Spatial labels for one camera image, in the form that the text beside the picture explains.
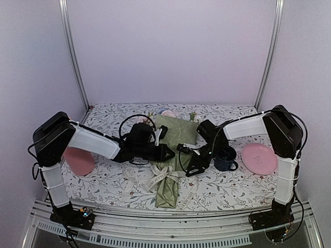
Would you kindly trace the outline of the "cream printed ribbon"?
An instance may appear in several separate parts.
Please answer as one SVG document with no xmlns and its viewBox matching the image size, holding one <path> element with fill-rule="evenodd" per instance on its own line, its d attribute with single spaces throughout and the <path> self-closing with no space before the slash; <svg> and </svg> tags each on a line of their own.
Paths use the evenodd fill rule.
<svg viewBox="0 0 331 248">
<path fill-rule="evenodd" d="M 160 193 L 156 193 L 156 207 L 172 208 L 179 211 L 185 210 L 198 191 L 198 178 L 196 176 L 190 177 L 187 194 L 179 203 L 177 201 L 178 192 L 174 188 L 179 187 L 179 180 L 186 177 L 186 173 L 184 171 L 174 171 L 170 166 L 159 169 L 155 165 L 151 166 L 151 171 L 153 173 L 152 176 L 141 179 L 133 168 L 124 168 L 123 174 L 128 179 L 128 182 L 122 192 L 121 200 L 123 202 L 127 201 L 135 182 L 143 182 L 143 189 L 147 193 L 151 192 L 154 188 L 161 189 Z"/>
</svg>

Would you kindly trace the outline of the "green paper bouquet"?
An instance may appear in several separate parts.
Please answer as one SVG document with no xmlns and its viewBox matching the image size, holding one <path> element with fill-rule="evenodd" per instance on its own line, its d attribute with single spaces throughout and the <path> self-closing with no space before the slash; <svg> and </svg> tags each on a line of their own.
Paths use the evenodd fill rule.
<svg viewBox="0 0 331 248">
<path fill-rule="evenodd" d="M 176 147 L 178 144 L 193 144 L 197 142 L 197 132 L 199 120 L 185 120 L 177 117 L 177 115 L 172 110 L 160 110 L 159 114 L 156 116 L 156 125 L 160 127 L 164 125 L 168 127 L 167 134 L 165 138 L 161 141 L 166 144 L 175 152 L 175 157 L 169 159 L 165 162 L 152 162 L 145 167 L 139 167 L 136 172 L 141 179 L 148 178 L 153 175 L 151 171 L 151 166 L 155 165 L 159 169 L 163 169 L 165 166 L 170 166 L 174 171 L 184 171 L 186 173 L 187 166 L 192 158 L 192 154 L 185 154 L 183 152 L 178 152 Z M 174 188 L 178 192 L 178 199 L 180 201 L 185 197 L 189 189 L 190 179 L 186 177 L 179 180 L 179 187 Z M 160 193 L 161 189 L 154 188 L 151 192 L 146 192 L 144 189 L 143 182 L 135 182 L 134 189 L 137 191 L 137 201 L 136 208 L 140 209 L 156 209 L 156 193 Z"/>
</svg>

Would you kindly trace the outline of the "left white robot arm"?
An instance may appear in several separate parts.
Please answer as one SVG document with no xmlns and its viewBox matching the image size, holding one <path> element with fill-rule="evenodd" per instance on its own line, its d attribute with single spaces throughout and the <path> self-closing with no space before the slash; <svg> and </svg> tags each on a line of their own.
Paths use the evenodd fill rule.
<svg viewBox="0 0 331 248">
<path fill-rule="evenodd" d="M 175 157 L 166 144 L 160 143 L 167 133 L 165 126 L 156 128 L 154 123 L 136 123 L 131 130 L 117 137 L 106 135 L 71 120 L 65 112 L 58 112 L 33 133 L 33 143 L 28 150 L 41 171 L 44 187 L 50 194 L 56 214 L 65 224 L 73 224 L 77 213 L 68 205 L 60 162 L 65 150 L 77 148 L 123 163 L 141 158 L 164 162 Z"/>
</svg>

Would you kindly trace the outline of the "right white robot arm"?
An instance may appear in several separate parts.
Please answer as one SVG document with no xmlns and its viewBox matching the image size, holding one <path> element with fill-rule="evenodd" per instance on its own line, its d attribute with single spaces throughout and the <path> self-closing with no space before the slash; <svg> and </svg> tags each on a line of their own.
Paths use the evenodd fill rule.
<svg viewBox="0 0 331 248">
<path fill-rule="evenodd" d="M 229 147 L 230 140 L 268 135 L 276 156 L 278 180 L 267 220 L 271 225 L 279 225 L 287 218 L 295 198 L 299 161 L 308 138 L 305 123 L 298 116 L 288 112 L 283 105 L 277 105 L 271 110 L 228 120 L 219 126 L 205 120 L 197 127 L 197 132 L 206 144 L 199 148 L 184 146 L 186 152 L 193 153 L 186 168 L 187 177 L 205 172 L 216 154 Z"/>
</svg>

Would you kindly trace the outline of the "pink cylindrical vase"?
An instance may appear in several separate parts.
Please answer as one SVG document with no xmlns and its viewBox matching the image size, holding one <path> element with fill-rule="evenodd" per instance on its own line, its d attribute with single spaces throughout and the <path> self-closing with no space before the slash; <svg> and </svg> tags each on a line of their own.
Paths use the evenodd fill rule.
<svg viewBox="0 0 331 248">
<path fill-rule="evenodd" d="M 64 159 L 72 172 L 77 176 L 86 176 L 95 167 L 95 160 L 88 151 L 77 148 L 66 148 Z"/>
</svg>

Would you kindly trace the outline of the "dark blue mug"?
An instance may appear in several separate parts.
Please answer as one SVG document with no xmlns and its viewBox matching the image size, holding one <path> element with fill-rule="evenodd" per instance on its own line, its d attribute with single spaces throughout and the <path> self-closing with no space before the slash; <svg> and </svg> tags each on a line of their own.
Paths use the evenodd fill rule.
<svg viewBox="0 0 331 248">
<path fill-rule="evenodd" d="M 235 159 L 235 149 L 232 147 L 223 147 L 214 157 L 214 167 L 221 172 L 235 171 L 238 169 L 238 163 Z"/>
</svg>

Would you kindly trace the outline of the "floral patterned table mat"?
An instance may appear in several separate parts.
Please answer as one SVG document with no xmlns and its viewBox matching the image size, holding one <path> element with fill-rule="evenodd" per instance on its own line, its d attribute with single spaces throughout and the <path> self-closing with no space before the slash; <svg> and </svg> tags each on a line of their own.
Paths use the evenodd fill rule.
<svg viewBox="0 0 331 248">
<path fill-rule="evenodd" d="M 251 106 L 196 105 L 196 104 L 152 104 L 113 103 L 97 104 L 90 111 L 86 126 L 109 135 L 127 133 L 133 124 L 143 121 L 144 116 L 156 119 L 158 115 L 176 117 L 191 123 L 191 133 L 197 125 L 208 119 L 219 125 L 229 119 L 237 119 L 256 113 Z M 93 170 L 78 176 L 69 164 L 62 164 L 62 175 L 70 198 L 95 203 L 97 206 L 128 207 L 145 210 L 162 210 L 159 196 L 162 185 L 151 191 L 145 184 L 153 177 L 151 164 L 137 161 L 120 164 L 95 155 Z M 257 175 L 250 172 L 236 157 L 239 167 L 231 172 L 220 172 L 211 165 L 204 173 L 195 177 L 180 178 L 178 182 L 168 180 L 168 186 L 177 190 L 176 210 L 182 209 L 186 195 L 196 193 L 186 206 L 186 211 L 243 210 L 269 207 L 277 186 L 277 172 Z"/>
</svg>

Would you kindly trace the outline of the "pink plate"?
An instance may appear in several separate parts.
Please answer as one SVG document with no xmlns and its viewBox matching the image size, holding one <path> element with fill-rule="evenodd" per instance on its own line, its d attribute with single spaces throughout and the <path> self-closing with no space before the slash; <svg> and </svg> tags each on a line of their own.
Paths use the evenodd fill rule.
<svg viewBox="0 0 331 248">
<path fill-rule="evenodd" d="M 250 143 L 243 147 L 242 161 L 244 165 L 257 175 L 269 175 L 277 168 L 277 158 L 274 151 L 260 143 Z"/>
</svg>

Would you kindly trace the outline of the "aluminium front rail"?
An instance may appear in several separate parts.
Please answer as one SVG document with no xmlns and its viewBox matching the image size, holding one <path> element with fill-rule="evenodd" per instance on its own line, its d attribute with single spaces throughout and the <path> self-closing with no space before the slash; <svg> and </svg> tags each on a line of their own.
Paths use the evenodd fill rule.
<svg viewBox="0 0 331 248">
<path fill-rule="evenodd" d="M 275 243 L 283 227 L 254 230 L 252 209 L 180 212 L 143 210 L 72 201 L 90 207 L 95 215 L 91 230 L 74 229 L 71 246 L 79 247 L 323 247 L 317 222 L 305 201 L 294 203 L 289 239 Z"/>
</svg>

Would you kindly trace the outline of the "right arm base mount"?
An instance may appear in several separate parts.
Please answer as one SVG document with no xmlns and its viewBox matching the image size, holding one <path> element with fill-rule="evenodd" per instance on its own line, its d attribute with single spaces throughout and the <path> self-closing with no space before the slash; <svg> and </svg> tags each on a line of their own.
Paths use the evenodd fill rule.
<svg viewBox="0 0 331 248">
<path fill-rule="evenodd" d="M 273 243 L 280 243 L 290 237 L 294 216 L 292 210 L 284 213 L 280 210 L 254 211 L 249 214 L 248 221 L 253 230 L 262 230 L 281 226 L 265 232 L 267 239 Z"/>
</svg>

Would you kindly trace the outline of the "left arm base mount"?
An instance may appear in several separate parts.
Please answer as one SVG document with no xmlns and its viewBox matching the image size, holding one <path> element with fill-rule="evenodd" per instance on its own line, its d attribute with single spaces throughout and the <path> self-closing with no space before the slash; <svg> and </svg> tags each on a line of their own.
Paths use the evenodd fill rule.
<svg viewBox="0 0 331 248">
<path fill-rule="evenodd" d="M 93 210 L 88 207 L 74 209 L 72 203 L 64 207 L 52 207 L 50 216 L 52 222 L 62 224 L 65 228 L 75 227 L 85 230 L 92 230 L 95 221 Z"/>
</svg>

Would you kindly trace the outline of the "right aluminium frame post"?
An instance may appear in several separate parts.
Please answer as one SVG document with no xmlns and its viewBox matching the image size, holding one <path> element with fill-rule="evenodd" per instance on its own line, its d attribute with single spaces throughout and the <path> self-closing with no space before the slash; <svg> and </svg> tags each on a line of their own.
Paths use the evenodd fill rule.
<svg viewBox="0 0 331 248">
<path fill-rule="evenodd" d="M 255 103 L 254 103 L 254 107 L 257 110 L 259 110 L 261 108 L 263 97 L 264 97 L 264 94 L 265 94 L 265 91 L 267 88 L 267 83 L 268 83 L 269 75 L 271 72 L 274 54 L 275 54 L 277 41 L 278 41 L 278 37 L 279 37 L 279 32 L 280 32 L 280 28 L 281 28 L 283 8 L 284 8 L 284 0 L 276 0 L 274 22 L 273 22 L 273 28 L 272 28 L 272 33 L 271 33 L 271 37 L 270 37 L 269 48 L 268 48 L 268 52 L 267 52 L 267 58 L 266 58 L 258 94 L 257 94 Z"/>
</svg>

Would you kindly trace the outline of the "aluminium frame post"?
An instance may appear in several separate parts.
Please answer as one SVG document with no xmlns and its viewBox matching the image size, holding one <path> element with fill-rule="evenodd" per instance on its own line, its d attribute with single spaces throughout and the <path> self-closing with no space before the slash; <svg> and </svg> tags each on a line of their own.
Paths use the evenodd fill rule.
<svg viewBox="0 0 331 248">
<path fill-rule="evenodd" d="M 271 37 L 270 37 L 269 48 L 268 48 L 268 52 L 267 52 L 267 58 L 266 58 L 258 94 L 257 94 L 255 103 L 254 103 L 254 107 L 257 110 L 259 110 L 261 108 L 263 97 L 264 97 L 264 94 L 265 94 L 265 91 L 267 88 L 267 83 L 268 83 L 269 75 L 271 72 L 274 54 L 275 54 L 277 41 L 278 41 L 278 37 L 279 37 L 279 32 L 280 32 L 280 28 L 281 28 L 283 8 L 284 8 L 284 0 L 276 0 L 274 22 L 273 22 L 273 28 L 272 28 L 272 33 L 271 33 Z"/>
<path fill-rule="evenodd" d="M 82 103 L 84 108 L 88 111 L 90 104 L 88 100 L 88 96 L 85 90 L 85 86 L 82 80 L 81 71 L 78 63 L 78 58 L 76 55 L 76 50 L 74 47 L 74 40 L 73 35 L 71 31 L 71 25 L 70 25 L 70 18 L 69 18 L 69 11 L 68 11 L 68 5 L 66 0 L 59 0 L 59 11 L 61 15 L 62 25 L 64 29 L 65 39 L 67 42 L 68 52 L 70 61 L 73 68 L 74 77 L 77 83 L 79 95 L 81 97 Z"/>
</svg>

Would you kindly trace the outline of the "left aluminium frame post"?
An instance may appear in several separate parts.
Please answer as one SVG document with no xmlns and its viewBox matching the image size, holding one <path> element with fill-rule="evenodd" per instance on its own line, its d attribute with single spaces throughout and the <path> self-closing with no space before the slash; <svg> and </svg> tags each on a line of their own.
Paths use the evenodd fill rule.
<svg viewBox="0 0 331 248">
<path fill-rule="evenodd" d="M 74 77 L 77 83 L 79 95 L 81 97 L 82 103 L 84 108 L 88 111 L 90 104 L 88 100 L 88 96 L 85 90 L 85 86 L 82 80 L 81 71 L 78 63 L 78 58 L 76 55 L 76 50 L 74 47 L 74 40 L 73 35 L 71 31 L 71 25 L 70 25 L 70 18 L 69 18 L 69 11 L 68 11 L 68 5 L 66 0 L 59 0 L 59 11 L 61 15 L 62 25 L 64 29 L 65 39 L 67 42 L 68 52 L 70 61 L 73 68 Z"/>
</svg>

